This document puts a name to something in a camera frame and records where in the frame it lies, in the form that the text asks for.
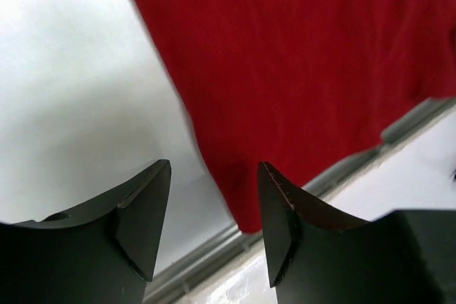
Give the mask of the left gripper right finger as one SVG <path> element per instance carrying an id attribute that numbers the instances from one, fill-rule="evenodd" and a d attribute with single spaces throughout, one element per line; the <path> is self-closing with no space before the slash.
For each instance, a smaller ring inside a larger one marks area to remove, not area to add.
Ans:
<path id="1" fill-rule="evenodd" d="M 453 303 L 455 213 L 396 210 L 375 221 L 257 171 L 269 282 L 279 303 Z"/>

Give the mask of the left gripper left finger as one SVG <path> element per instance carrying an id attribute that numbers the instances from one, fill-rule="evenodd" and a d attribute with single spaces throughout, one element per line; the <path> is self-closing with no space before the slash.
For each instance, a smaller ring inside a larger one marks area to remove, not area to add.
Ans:
<path id="1" fill-rule="evenodd" d="M 43 221 L 1 225 L 3 303 L 141 303 L 170 191 L 160 159 Z"/>

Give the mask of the red item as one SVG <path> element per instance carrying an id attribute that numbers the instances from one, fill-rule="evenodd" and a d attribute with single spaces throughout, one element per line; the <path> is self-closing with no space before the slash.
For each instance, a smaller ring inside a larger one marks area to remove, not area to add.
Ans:
<path id="1" fill-rule="evenodd" d="M 135 0 L 239 229 L 257 165 L 302 186 L 455 95 L 455 0 Z"/>

